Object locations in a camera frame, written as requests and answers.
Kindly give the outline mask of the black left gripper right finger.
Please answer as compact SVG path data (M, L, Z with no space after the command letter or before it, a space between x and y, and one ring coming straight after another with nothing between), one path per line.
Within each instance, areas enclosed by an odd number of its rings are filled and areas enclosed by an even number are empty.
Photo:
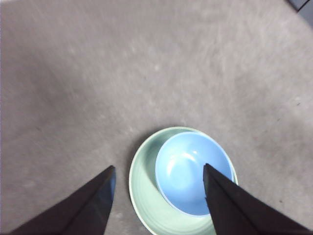
M218 235L311 235L313 232L258 200L210 164L203 167L206 202Z

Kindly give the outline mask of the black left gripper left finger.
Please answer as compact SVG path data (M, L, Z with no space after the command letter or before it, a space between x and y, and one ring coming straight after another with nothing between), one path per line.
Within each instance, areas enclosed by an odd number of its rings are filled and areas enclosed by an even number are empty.
M66 199L10 232L11 235L103 235L111 213L116 170L109 166Z

